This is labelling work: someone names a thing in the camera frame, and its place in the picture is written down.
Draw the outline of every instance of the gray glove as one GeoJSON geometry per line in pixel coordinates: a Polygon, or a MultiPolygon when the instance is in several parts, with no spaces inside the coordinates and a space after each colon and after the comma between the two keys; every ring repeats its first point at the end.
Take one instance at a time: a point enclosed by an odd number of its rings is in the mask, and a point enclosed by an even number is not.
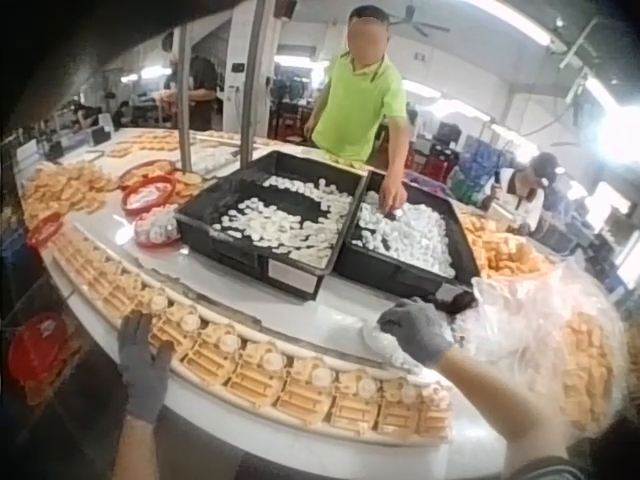
{"type": "Polygon", "coordinates": [[[435,367],[453,343],[444,336],[447,317],[418,298],[403,299],[378,319],[380,330],[393,335],[400,348],[425,367],[435,367]]]}
{"type": "Polygon", "coordinates": [[[164,405],[173,346],[160,345],[155,359],[149,348],[151,316],[134,310],[122,319],[118,332],[120,372],[127,387],[127,414],[154,424],[164,405]]]}

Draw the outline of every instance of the green polo shirt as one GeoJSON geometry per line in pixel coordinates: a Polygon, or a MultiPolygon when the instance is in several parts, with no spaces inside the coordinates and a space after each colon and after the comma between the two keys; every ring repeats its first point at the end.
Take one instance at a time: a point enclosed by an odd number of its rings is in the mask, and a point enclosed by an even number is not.
{"type": "Polygon", "coordinates": [[[339,158],[365,162],[382,119],[407,116],[402,76],[386,57],[355,72],[349,53],[335,58],[327,75],[329,98],[312,140],[339,158]]]}

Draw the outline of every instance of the black box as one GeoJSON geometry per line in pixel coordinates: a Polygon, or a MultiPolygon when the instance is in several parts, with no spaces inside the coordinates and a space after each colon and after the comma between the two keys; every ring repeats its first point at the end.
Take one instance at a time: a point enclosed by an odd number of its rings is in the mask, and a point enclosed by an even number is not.
{"type": "Polygon", "coordinates": [[[182,241],[196,252],[264,283],[305,300],[318,296],[322,280],[331,273],[351,222],[356,218],[362,200],[366,177],[329,164],[273,151],[252,161],[246,169],[221,178],[185,203],[176,213],[182,241]],[[214,230],[223,215],[239,203],[258,197],[280,210],[315,221],[322,213],[320,204],[300,193],[263,187],[272,175],[313,182],[321,178],[341,193],[353,197],[333,252],[324,268],[293,260],[270,248],[258,247],[246,238],[231,237],[214,230]]]}
{"type": "MultiPolygon", "coordinates": [[[[378,192],[384,175],[371,172],[366,191],[378,192]]],[[[438,212],[445,222],[449,239],[449,255],[456,272],[447,278],[428,270],[396,260],[382,253],[352,243],[361,237],[357,214],[345,238],[335,265],[339,275],[403,298],[430,300],[434,295],[450,300],[462,291],[472,289],[471,280],[480,275],[469,241],[451,202],[421,188],[405,183],[408,203],[424,204],[438,212]]]]}

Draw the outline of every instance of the black tray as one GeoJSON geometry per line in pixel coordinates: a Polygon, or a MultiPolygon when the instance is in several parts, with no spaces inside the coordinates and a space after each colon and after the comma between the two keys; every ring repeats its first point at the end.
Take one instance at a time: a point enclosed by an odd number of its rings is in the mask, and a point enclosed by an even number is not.
{"type": "Polygon", "coordinates": [[[297,297],[313,300],[318,296],[322,280],[333,270],[347,231],[357,216],[365,183],[363,175],[273,151],[252,161],[246,169],[207,187],[180,207],[176,219],[182,241],[196,252],[297,297]],[[231,237],[211,228],[212,224],[220,223],[226,212],[252,197],[258,197],[267,205],[276,205],[290,215],[300,216],[303,222],[317,221],[323,212],[315,200],[300,193],[261,185],[272,175],[316,184],[324,178],[338,191],[353,196],[338,240],[324,268],[274,253],[270,248],[258,247],[246,237],[231,237]]]}
{"type": "MultiPolygon", "coordinates": [[[[372,171],[368,177],[366,191],[379,192],[383,180],[384,175],[372,171]]],[[[335,265],[336,273],[399,297],[420,297],[425,301],[433,299],[434,295],[443,300],[451,300],[462,291],[470,291],[471,280],[480,273],[453,205],[449,200],[419,187],[406,182],[404,185],[407,189],[408,203],[425,204],[442,216],[449,238],[449,255],[456,276],[447,278],[366,247],[354,245],[351,243],[352,240],[360,238],[362,232],[357,218],[347,233],[335,265]]]]}

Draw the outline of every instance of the ceiling fan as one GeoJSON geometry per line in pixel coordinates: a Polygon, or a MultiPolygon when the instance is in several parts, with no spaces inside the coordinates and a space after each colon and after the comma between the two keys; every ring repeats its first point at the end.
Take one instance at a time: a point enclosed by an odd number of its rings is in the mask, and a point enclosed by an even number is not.
{"type": "Polygon", "coordinates": [[[427,23],[427,22],[417,22],[414,20],[415,15],[416,15],[415,5],[409,4],[405,8],[404,17],[398,17],[397,15],[390,15],[393,19],[397,19],[392,21],[390,25],[391,26],[408,25],[425,38],[429,37],[429,34],[424,31],[425,28],[438,30],[439,32],[444,32],[444,33],[449,33],[451,31],[450,28],[443,27],[441,25],[434,25],[433,23],[427,23]]]}

